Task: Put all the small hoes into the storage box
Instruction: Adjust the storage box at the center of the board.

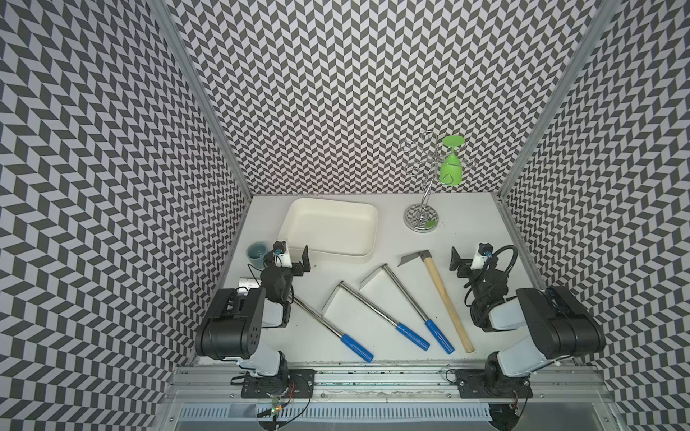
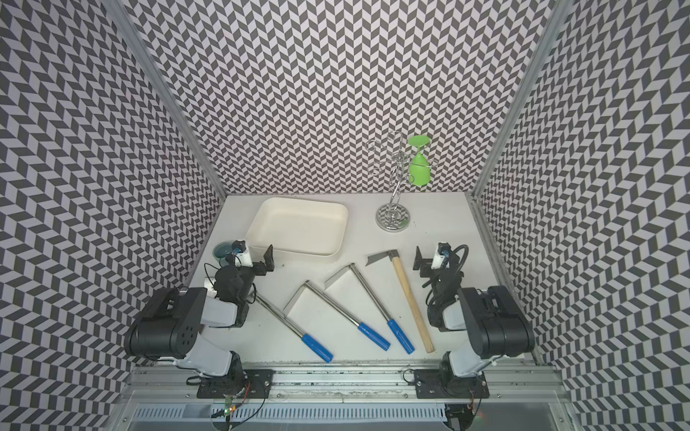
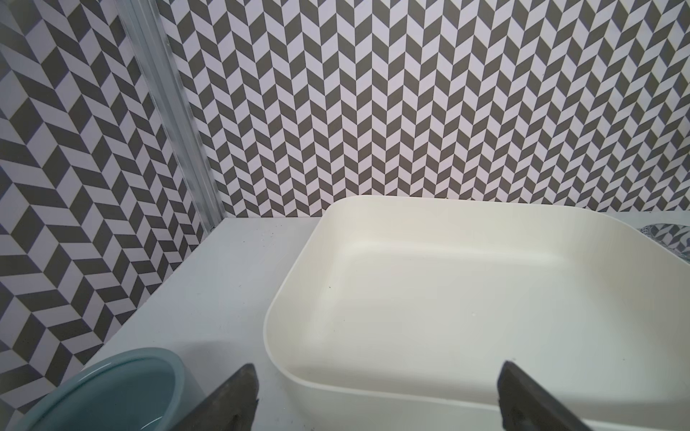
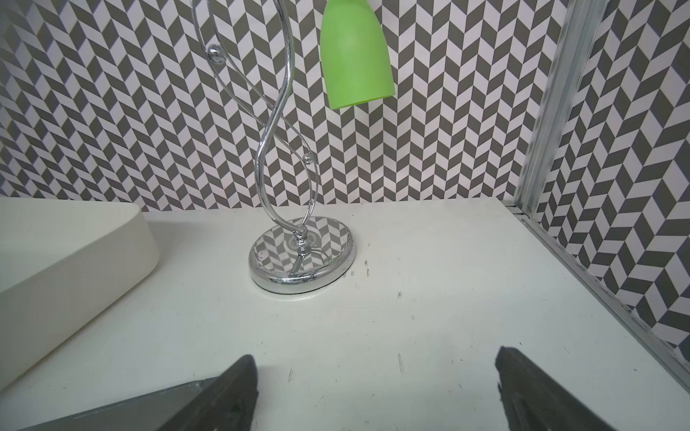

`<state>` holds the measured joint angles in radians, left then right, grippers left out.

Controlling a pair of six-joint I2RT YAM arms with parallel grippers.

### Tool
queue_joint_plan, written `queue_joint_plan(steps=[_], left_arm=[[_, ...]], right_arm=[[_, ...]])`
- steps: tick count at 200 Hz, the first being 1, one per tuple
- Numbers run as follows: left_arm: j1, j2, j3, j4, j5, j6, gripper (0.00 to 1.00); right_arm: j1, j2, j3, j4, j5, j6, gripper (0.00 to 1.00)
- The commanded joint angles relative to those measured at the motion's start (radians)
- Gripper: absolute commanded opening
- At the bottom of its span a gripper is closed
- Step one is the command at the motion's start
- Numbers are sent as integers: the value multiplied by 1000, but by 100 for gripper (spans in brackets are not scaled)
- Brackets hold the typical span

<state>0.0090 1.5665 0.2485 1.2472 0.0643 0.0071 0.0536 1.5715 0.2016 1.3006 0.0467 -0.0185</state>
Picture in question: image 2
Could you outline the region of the wooden handle hoe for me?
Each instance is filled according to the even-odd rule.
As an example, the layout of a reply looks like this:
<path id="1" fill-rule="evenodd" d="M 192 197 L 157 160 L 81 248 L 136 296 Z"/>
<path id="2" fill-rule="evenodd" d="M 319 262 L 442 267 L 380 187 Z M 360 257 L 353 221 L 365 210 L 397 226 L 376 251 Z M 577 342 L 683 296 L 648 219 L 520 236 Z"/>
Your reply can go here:
<path id="1" fill-rule="evenodd" d="M 399 283 L 403 290 L 402 292 L 404 292 L 405 298 L 410 307 L 411 314 L 413 315 L 415 325 L 418 329 L 418 332 L 420 333 L 420 338 L 422 339 L 422 343 L 426 352 L 434 353 L 436 350 L 431 339 L 431 334 L 429 334 L 429 330 L 427 329 L 427 325 L 425 324 L 425 321 L 422 317 L 420 307 L 416 301 L 413 291 L 411 290 L 411 285 L 405 274 L 399 252 L 397 250 L 389 250 L 372 254 L 367 258 L 367 265 L 372 265 L 378 262 L 379 260 L 382 260 L 383 258 L 388 258 L 392 262 L 395 274 L 399 280 Z"/>

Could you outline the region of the cream storage box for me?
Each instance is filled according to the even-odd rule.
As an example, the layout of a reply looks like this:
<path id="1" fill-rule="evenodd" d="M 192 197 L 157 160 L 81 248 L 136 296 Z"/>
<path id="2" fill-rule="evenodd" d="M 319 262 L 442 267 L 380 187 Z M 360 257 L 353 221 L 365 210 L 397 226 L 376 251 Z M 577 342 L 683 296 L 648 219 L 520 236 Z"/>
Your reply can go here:
<path id="1" fill-rule="evenodd" d="M 343 204 L 270 198 L 262 203 L 245 240 L 253 249 L 316 260 L 339 256 L 349 220 Z"/>

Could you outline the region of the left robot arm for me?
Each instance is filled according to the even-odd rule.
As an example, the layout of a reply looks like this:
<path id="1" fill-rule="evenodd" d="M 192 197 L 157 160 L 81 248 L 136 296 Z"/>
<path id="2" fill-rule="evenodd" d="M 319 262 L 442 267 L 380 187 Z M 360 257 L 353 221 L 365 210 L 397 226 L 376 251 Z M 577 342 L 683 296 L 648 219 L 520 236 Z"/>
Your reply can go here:
<path id="1" fill-rule="evenodd" d="M 263 260 L 250 262 L 245 243 L 236 241 L 226 255 L 226 266 L 217 270 L 212 291 L 191 287 L 160 288 L 147 301 L 127 331 L 124 348 L 129 355 L 167 360 L 181 369 L 194 370 L 206 378 L 231 374 L 237 354 L 204 338 L 204 328 L 240 328 L 250 309 L 250 293 L 256 277 L 274 271 L 273 247 Z"/>

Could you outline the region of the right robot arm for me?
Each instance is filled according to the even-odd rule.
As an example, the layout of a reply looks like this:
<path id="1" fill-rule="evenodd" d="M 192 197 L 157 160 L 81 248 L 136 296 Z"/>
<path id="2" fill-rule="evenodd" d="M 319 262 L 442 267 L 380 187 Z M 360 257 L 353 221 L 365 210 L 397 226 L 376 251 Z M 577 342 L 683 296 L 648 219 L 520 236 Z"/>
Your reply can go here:
<path id="1" fill-rule="evenodd" d="M 503 357 L 518 357 L 535 348 L 533 327 L 505 286 L 462 286 L 468 256 L 468 245 L 454 248 L 441 242 L 431 258 L 417 249 L 413 262 L 413 270 L 426 280 L 422 286 L 429 289 L 429 324 L 441 332 L 467 335 L 460 348 L 441 360 L 440 376 L 446 384 L 478 377 Z"/>

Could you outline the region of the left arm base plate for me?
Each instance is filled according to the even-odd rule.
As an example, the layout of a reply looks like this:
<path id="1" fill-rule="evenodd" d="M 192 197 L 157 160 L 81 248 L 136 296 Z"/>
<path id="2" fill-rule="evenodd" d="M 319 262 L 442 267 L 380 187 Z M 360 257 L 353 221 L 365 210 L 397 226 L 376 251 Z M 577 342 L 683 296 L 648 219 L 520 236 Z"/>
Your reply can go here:
<path id="1" fill-rule="evenodd" d="M 274 375 L 272 369 L 249 369 L 224 377 L 201 377 L 197 398 L 219 400 L 233 396 L 239 400 L 266 399 L 270 395 Z"/>

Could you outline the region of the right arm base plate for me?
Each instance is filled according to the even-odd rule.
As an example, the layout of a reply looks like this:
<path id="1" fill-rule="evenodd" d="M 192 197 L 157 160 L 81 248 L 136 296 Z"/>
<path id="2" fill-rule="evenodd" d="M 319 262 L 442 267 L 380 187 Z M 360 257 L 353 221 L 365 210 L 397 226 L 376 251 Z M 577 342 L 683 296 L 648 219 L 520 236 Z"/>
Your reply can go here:
<path id="1" fill-rule="evenodd" d="M 457 377 L 438 369 L 413 369 L 413 386 L 418 399 L 488 399 L 484 375 Z"/>

